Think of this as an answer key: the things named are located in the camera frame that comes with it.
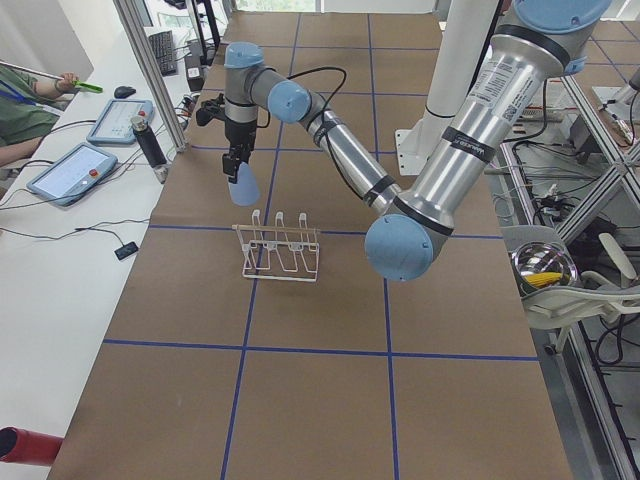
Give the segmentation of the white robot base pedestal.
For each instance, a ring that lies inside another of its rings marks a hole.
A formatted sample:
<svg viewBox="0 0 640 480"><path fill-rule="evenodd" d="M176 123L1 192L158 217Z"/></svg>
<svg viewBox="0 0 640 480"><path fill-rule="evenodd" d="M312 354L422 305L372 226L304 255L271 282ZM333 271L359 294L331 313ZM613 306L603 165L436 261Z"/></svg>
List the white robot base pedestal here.
<svg viewBox="0 0 640 480"><path fill-rule="evenodd" d="M395 132L399 173L415 176L434 153L483 65L493 31L508 1L452 0L423 117Z"/></svg>

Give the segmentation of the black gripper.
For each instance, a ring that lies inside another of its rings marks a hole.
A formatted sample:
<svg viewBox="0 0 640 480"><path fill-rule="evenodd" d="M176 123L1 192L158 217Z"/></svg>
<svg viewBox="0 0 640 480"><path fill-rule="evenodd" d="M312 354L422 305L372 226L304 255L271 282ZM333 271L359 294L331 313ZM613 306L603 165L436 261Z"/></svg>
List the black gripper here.
<svg viewBox="0 0 640 480"><path fill-rule="evenodd" d="M254 150L256 134L256 119L250 122L237 122L229 118L225 120L225 137L229 141L229 151L222 155L222 167L229 183L237 183L239 160L249 160Z"/></svg>

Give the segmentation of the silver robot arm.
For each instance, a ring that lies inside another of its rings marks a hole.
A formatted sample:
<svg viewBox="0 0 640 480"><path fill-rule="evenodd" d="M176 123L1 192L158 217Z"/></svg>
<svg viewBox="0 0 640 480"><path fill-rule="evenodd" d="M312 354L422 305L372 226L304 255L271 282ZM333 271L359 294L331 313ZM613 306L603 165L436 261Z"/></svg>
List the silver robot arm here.
<svg viewBox="0 0 640 480"><path fill-rule="evenodd" d="M232 201L259 197L249 158L260 110L301 125L343 181L379 215L365 237L383 277L424 274L454 229L454 214L512 126L548 79L582 70L585 44L605 1L455 1L451 4L425 113L396 134L402 189L318 93L266 65L262 49L233 42L225 52L222 157Z"/></svg>

